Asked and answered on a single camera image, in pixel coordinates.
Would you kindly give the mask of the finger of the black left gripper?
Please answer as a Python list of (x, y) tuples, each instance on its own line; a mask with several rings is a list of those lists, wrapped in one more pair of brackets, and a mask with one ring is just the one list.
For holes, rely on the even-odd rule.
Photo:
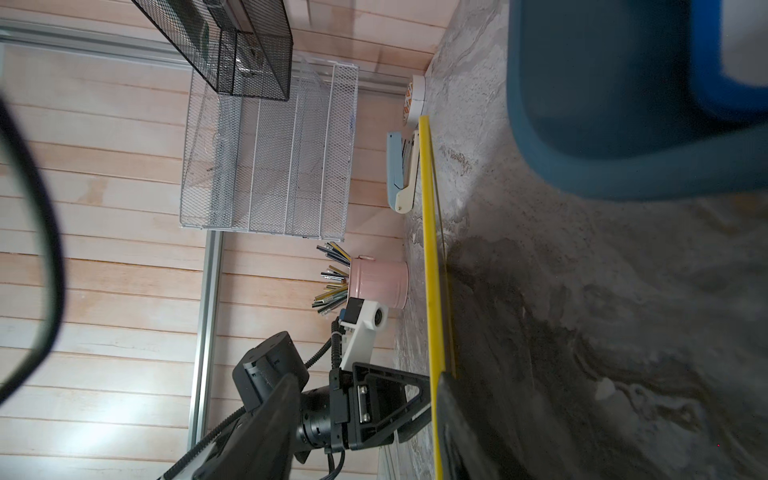
[(430, 378), (372, 364), (352, 367), (350, 448), (404, 443), (431, 421)]

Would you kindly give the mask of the blue-framed whiteboard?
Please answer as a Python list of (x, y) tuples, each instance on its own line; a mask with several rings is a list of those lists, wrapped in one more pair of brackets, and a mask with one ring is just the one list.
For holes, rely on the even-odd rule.
[(700, 108), (730, 122), (767, 119), (767, 2), (691, 3), (690, 90)]

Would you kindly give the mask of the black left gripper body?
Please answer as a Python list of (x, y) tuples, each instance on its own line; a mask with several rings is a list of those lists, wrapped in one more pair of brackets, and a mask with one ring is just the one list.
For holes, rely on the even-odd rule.
[(364, 439), (360, 388), (370, 367), (351, 372), (333, 369), (330, 384), (300, 394), (299, 421), (294, 453), (324, 450), (326, 453), (372, 448)]

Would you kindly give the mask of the yellow-framed whiteboard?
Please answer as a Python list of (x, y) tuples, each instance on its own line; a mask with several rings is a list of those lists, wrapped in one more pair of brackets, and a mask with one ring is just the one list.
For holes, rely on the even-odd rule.
[(444, 246), (430, 118), (419, 117), (419, 153), (422, 193), (422, 233), (426, 292), (426, 324), (431, 395), (434, 477), (445, 479), (444, 453), (439, 440), (438, 385), (453, 367), (444, 277)]

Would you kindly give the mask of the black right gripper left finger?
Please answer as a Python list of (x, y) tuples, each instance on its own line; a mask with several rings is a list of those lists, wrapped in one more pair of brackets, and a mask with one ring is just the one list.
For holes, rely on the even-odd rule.
[(197, 468), (194, 479), (287, 479), (290, 476), (300, 392), (289, 374), (268, 399), (246, 413), (220, 451)]

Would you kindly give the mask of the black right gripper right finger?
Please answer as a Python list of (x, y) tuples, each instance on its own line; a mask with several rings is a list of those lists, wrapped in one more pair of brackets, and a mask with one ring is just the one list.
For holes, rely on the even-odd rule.
[(501, 478), (468, 393), (447, 372), (438, 380), (437, 426), (446, 479)]

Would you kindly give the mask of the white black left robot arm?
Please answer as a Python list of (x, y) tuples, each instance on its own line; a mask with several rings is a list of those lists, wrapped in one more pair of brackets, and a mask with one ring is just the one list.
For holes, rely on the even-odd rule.
[(365, 450), (404, 443), (431, 421), (427, 376), (357, 362), (333, 368), (329, 384), (306, 391), (309, 372), (288, 332), (250, 349), (232, 377), (248, 411), (266, 402), (286, 376), (298, 381), (299, 417), (295, 456)]

